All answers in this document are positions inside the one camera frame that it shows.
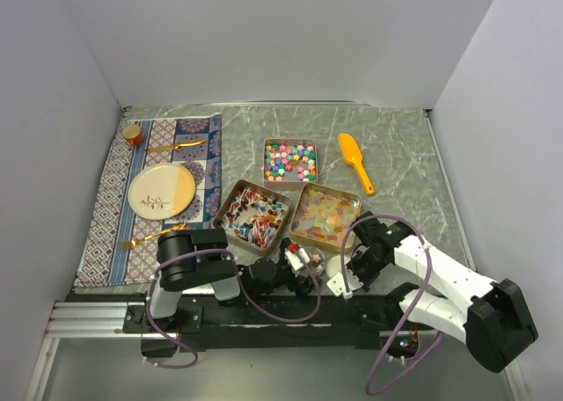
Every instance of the gold fork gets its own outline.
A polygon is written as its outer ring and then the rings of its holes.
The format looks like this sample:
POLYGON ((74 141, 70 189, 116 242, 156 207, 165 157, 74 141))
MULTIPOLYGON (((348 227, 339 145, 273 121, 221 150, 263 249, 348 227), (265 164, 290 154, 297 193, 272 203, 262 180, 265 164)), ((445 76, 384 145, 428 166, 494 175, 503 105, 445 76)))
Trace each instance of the gold fork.
POLYGON ((154 238, 154 237, 162 236, 163 234, 166 234, 167 232, 170 232, 170 231, 183 230, 185 227, 186 227, 186 222, 178 222, 173 227, 167 228, 166 230, 162 230, 162 231, 159 231, 159 232, 155 232, 154 234, 149 234, 148 236, 145 236, 143 238, 131 238, 130 240, 127 240, 127 241, 120 241, 119 243, 117 243, 117 245, 115 247, 118 250, 135 249, 143 241, 147 241, 147 240, 154 238))

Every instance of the marble surface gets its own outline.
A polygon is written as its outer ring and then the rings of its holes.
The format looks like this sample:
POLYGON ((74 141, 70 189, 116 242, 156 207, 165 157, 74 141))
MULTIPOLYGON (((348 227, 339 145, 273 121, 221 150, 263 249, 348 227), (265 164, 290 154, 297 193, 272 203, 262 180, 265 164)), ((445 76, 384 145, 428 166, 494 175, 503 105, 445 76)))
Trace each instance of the marble surface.
MULTIPOLYGON (((126 110, 123 120, 215 112, 223 116, 223 200, 239 179, 262 183, 265 139, 313 139, 318 147, 319 184, 361 195, 362 212, 371 210, 406 218, 436 247, 468 265, 442 170, 421 109, 289 104, 136 106, 126 110), (354 168, 342 160, 338 134, 343 132, 351 134, 362 150, 364 167, 376 188, 373 196, 365 194, 354 168)), ((300 192, 282 193, 292 199, 294 208, 300 192)), ((239 263, 252 263, 258 257, 233 245, 230 248, 239 263)), ((277 259, 276 251, 270 257, 277 259)), ((419 280, 403 269, 387 266, 372 285, 370 293, 387 294, 405 281, 419 280)), ((103 288, 93 289, 96 291, 87 289, 80 292, 104 292, 103 288)), ((119 293, 141 288, 109 289, 106 292, 119 293)))

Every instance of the white wall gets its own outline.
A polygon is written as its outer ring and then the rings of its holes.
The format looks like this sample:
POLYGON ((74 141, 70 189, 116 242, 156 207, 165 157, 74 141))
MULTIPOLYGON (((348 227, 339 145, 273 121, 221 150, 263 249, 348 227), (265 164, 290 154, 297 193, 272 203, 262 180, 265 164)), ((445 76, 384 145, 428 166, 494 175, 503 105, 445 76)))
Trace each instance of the white wall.
POLYGON ((520 284, 534 400, 563 391, 563 0, 494 0, 431 118, 479 270, 520 284))
POLYGON ((0 0, 0 398, 69 290, 119 107, 60 0, 0 0))
POLYGON ((433 107, 492 0, 63 0, 127 105, 433 107))

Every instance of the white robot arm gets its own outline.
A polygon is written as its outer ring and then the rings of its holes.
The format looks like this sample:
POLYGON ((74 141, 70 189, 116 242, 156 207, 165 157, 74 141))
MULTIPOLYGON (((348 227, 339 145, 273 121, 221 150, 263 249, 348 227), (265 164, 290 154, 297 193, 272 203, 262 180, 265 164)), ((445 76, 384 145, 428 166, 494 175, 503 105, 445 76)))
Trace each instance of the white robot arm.
MULTIPOLYGON (((362 218, 372 216, 370 212, 362 218)), ((429 285, 443 296, 425 292, 408 316, 412 323, 426 324, 467 345, 485 368, 500 372, 537 339, 537 329, 520 288, 510 280, 497 282, 473 272, 441 252, 428 241, 425 245, 404 224, 387 227, 377 219, 363 220, 354 229, 366 251, 352 257, 346 275, 328 282, 335 295, 350 298, 352 291, 368 290, 387 265, 402 267, 420 278, 427 274, 428 248, 432 259, 429 285)), ((400 314, 413 303, 418 286, 403 284, 388 295, 400 314)))

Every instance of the small cup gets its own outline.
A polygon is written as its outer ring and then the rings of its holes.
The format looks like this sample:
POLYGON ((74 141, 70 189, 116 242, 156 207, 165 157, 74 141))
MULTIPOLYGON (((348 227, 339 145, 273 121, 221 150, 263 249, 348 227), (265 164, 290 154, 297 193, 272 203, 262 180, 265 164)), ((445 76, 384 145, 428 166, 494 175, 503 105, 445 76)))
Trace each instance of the small cup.
MULTIPOLYGON (((325 254, 317 247, 304 247, 304 249, 311 260, 309 264, 311 271, 315 274, 315 277, 318 277, 325 271, 325 254)), ((306 268, 303 268, 299 271, 299 274, 301 276, 309 276, 309 271, 306 268)))
POLYGON ((133 148, 143 142, 143 131, 136 124, 129 124, 124 127, 121 131, 121 135, 133 148))

